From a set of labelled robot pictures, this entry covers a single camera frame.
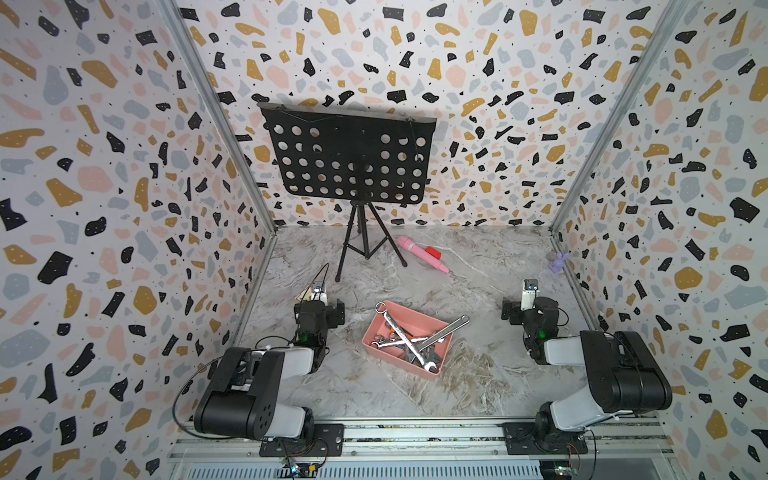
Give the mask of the large silver combination wrench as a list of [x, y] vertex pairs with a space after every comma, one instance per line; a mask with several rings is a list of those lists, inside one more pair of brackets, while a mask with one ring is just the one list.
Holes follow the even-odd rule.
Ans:
[[462, 315], [461, 317], [457, 318], [452, 323], [448, 324], [441, 330], [435, 332], [433, 335], [428, 337], [426, 340], [419, 342], [416, 347], [419, 352], [424, 351], [428, 347], [441, 342], [444, 338], [452, 335], [456, 331], [460, 330], [461, 328], [465, 327], [470, 323], [471, 319], [468, 315]]

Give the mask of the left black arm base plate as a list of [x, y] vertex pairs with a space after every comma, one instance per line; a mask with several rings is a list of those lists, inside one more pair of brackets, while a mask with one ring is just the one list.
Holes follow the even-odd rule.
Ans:
[[259, 449], [259, 456], [262, 458], [339, 457], [342, 454], [344, 437], [343, 423], [315, 423], [298, 438], [275, 437], [263, 442]]

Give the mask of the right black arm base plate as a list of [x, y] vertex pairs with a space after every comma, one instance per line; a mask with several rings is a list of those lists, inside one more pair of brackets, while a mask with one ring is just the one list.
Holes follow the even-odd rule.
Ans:
[[508, 455], [581, 455], [588, 452], [584, 435], [579, 432], [537, 427], [534, 422], [506, 422], [501, 428]]

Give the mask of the long silver combination wrench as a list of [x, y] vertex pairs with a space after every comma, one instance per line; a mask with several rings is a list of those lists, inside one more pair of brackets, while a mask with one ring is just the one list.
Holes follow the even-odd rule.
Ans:
[[384, 320], [389, 324], [389, 326], [397, 334], [397, 336], [406, 342], [407, 348], [410, 349], [415, 355], [418, 355], [420, 352], [417, 350], [414, 344], [410, 343], [409, 341], [410, 338], [405, 334], [405, 332], [401, 329], [401, 327], [397, 324], [397, 322], [388, 313], [388, 308], [386, 304], [384, 302], [378, 302], [375, 306], [375, 309], [378, 314], [381, 314], [383, 316]]

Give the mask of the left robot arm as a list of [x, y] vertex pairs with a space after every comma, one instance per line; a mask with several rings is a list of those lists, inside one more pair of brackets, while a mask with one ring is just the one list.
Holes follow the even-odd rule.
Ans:
[[297, 329], [287, 346], [226, 350], [195, 410], [197, 432], [250, 440], [313, 439], [311, 409], [280, 404], [279, 388], [286, 379], [320, 368], [329, 352], [329, 331], [345, 323], [345, 305], [304, 300], [294, 305], [294, 314]]

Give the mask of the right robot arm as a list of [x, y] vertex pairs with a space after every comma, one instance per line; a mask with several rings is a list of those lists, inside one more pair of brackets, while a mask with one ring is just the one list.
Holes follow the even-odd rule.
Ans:
[[638, 333], [583, 330], [561, 337], [562, 313], [555, 300], [531, 293], [522, 301], [502, 300], [501, 318], [523, 328], [523, 344], [534, 362], [586, 372], [584, 387], [540, 407], [533, 430], [537, 440], [580, 434], [610, 418], [671, 406], [672, 387]]

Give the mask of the medium silver combination wrench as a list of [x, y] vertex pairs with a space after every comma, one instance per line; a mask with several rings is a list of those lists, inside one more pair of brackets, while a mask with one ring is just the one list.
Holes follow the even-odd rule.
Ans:
[[[424, 342], [425, 340], [426, 340], [426, 337], [413, 337], [409, 339], [410, 343], [414, 345]], [[406, 342], [404, 340], [388, 338], [384, 336], [375, 336], [374, 339], [371, 341], [370, 345], [378, 349], [389, 348], [389, 347], [407, 348]]]

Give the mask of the orange handled adjustable wrench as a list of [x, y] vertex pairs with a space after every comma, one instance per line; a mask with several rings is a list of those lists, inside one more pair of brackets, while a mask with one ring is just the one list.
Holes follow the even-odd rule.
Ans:
[[435, 346], [426, 348], [418, 355], [405, 348], [403, 359], [410, 364], [422, 367], [425, 371], [432, 374], [437, 374], [442, 364], [442, 357], [436, 352]]

